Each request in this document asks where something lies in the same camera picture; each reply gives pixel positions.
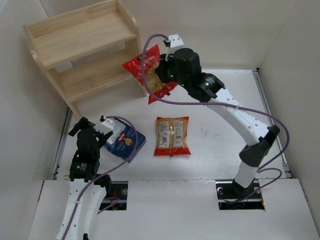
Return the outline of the red pasta bag label side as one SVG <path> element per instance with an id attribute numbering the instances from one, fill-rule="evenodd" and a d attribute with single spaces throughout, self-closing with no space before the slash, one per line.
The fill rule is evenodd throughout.
<path id="1" fill-rule="evenodd" d="M 154 156 L 191 155 L 187 144 L 189 117 L 157 117 Z"/>

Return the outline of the red pasta bag front side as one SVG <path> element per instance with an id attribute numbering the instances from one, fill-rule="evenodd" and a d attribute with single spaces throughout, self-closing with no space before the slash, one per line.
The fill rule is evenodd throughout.
<path id="1" fill-rule="evenodd" d="M 163 98 L 171 94 L 177 87 L 177 83 L 171 81 L 169 83 L 162 83 L 159 76 L 156 74 L 155 70 L 160 64 L 160 49 L 158 44 L 153 45 L 146 51 L 145 61 L 144 61 L 144 72 L 146 77 L 146 82 L 152 93 L 158 98 Z M 132 76 L 138 81 L 139 85 L 144 91 L 147 91 L 144 80 L 142 77 L 141 68 L 141 56 L 138 55 L 131 60 L 122 64 L 122 66 L 132 74 Z"/>

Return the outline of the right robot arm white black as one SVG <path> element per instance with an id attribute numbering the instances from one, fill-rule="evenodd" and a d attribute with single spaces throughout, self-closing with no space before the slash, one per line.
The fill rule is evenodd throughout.
<path id="1" fill-rule="evenodd" d="M 206 104 L 240 134 L 246 145 L 239 153 L 241 163 L 231 190 L 237 199 L 249 195 L 256 172 L 280 129 L 276 125 L 268 126 L 242 110 L 241 104 L 217 76 L 202 71 L 199 55 L 190 48 L 161 54 L 155 73 L 161 82 L 175 82 L 183 87 L 188 95 Z"/>

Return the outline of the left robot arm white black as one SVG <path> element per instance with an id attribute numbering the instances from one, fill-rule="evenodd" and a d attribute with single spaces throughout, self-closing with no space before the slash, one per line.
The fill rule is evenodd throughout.
<path id="1" fill-rule="evenodd" d="M 111 187 L 109 175 L 99 175 L 100 150 L 112 136 L 115 122 L 99 124 L 82 117 L 68 133 L 77 137 L 77 150 L 69 169 L 69 193 L 58 240 L 89 239 L 100 205 Z"/>

